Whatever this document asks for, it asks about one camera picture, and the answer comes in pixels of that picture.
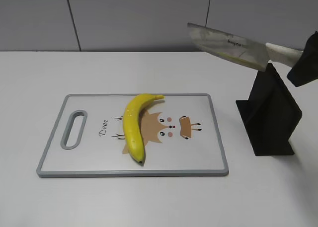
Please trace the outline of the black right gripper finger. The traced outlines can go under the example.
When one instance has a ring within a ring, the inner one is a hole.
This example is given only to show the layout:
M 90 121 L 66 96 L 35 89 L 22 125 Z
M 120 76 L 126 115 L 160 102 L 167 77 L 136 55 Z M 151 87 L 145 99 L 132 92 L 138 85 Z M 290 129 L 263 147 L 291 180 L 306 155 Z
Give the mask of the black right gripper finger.
M 287 79 L 299 87 L 310 83 L 318 78 L 318 32 L 309 37 L 305 49 L 287 74 Z

